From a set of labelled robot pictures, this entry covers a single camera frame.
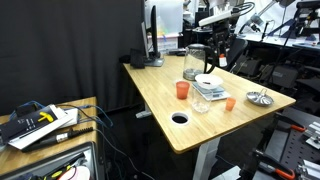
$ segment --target metal bowl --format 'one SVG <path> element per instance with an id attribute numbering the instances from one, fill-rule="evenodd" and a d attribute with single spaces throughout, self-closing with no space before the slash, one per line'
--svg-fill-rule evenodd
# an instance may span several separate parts
<path id="1" fill-rule="evenodd" d="M 273 99 L 266 95 L 265 93 L 261 92 L 248 92 L 247 93 L 247 98 L 248 100 L 258 106 L 270 106 L 273 104 Z"/>

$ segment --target table leg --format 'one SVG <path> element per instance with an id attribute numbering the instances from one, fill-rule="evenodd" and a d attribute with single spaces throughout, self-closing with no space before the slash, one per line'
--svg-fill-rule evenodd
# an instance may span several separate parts
<path id="1" fill-rule="evenodd" d="M 150 108 L 149 106 L 144 103 L 144 111 L 141 111 L 139 113 L 136 114 L 136 117 L 139 119 L 139 118 L 144 118 L 144 117 L 147 117 L 147 116 L 151 116 L 151 111 L 150 111 Z"/>
<path id="2" fill-rule="evenodd" d="M 220 137 L 202 144 L 199 148 L 193 180 L 208 179 L 211 168 L 216 163 Z"/>

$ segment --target black floor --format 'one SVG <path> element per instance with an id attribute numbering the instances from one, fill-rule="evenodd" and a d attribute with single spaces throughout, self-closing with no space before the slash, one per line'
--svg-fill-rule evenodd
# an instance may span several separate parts
<path id="1" fill-rule="evenodd" d="M 112 113 L 109 117 L 114 127 L 105 134 L 116 147 L 125 152 L 139 171 L 154 179 L 192 179 L 198 149 L 175 154 L 152 116 L 136 119 L 135 114 L 143 110 L 143 104 Z M 218 161 L 211 170 L 212 179 L 233 166 L 242 168 L 248 153 L 262 138 L 261 131 L 272 121 L 271 117 L 257 120 L 221 138 Z M 125 156 L 106 146 L 109 164 L 109 179 L 149 179 L 138 173 Z"/>

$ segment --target orange cup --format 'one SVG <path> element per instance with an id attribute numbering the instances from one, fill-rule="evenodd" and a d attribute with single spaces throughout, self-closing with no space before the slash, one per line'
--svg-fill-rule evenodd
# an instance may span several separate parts
<path id="1" fill-rule="evenodd" d="M 190 84 L 186 81 L 179 81 L 176 83 L 177 88 L 177 98 L 186 99 L 188 96 Z"/>
<path id="2" fill-rule="evenodd" d="M 231 98 L 231 97 L 227 98 L 226 110 L 232 111 L 236 102 L 237 102 L 237 100 L 235 98 Z"/>

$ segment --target black curtain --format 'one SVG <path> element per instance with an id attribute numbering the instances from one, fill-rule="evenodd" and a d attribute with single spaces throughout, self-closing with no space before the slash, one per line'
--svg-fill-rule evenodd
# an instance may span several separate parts
<path id="1" fill-rule="evenodd" d="M 35 100 L 132 102 L 118 58 L 142 49 L 143 0 L 0 0 L 0 114 Z"/>

